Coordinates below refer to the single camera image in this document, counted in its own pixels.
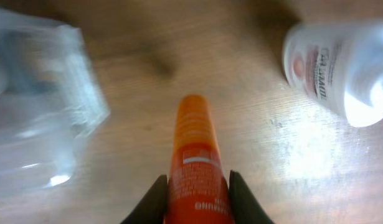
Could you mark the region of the white pump bottle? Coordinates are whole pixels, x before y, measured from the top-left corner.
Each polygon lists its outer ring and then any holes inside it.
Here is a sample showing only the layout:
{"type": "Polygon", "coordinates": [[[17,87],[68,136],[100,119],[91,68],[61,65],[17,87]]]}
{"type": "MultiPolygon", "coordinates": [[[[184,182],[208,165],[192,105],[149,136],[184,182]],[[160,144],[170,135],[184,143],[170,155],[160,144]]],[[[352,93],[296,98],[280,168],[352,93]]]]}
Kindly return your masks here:
{"type": "Polygon", "coordinates": [[[291,87],[351,126],[383,119],[383,20],[297,24],[282,64],[291,87]]]}

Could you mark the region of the orange glue stick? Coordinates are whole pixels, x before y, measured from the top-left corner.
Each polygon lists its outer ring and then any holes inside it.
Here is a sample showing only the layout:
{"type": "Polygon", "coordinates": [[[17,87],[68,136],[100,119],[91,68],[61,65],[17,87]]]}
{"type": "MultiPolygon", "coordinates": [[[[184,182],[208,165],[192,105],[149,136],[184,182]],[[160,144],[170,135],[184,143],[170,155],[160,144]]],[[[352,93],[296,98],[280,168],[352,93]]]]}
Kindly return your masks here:
{"type": "Polygon", "coordinates": [[[179,104],[168,194],[166,223],[234,221],[209,104],[201,95],[179,104]]]}

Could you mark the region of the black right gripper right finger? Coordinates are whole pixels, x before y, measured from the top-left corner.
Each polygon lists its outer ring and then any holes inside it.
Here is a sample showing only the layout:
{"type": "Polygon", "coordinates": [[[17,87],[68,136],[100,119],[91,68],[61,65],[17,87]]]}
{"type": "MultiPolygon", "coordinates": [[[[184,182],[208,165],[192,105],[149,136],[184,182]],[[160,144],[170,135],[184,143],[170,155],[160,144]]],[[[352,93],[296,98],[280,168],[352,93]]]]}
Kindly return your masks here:
{"type": "Polygon", "coordinates": [[[275,224],[235,170],[229,175],[229,198],[235,224],[275,224]]]}

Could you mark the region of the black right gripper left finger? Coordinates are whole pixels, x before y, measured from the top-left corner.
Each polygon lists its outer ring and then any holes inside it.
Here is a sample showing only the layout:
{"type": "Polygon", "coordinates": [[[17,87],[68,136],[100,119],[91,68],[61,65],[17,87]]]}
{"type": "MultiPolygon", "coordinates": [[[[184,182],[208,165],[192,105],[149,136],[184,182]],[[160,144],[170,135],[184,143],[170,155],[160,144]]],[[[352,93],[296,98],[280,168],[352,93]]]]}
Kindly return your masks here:
{"type": "Polygon", "coordinates": [[[163,224],[168,202],[168,178],[160,175],[121,224],[163,224]]]}

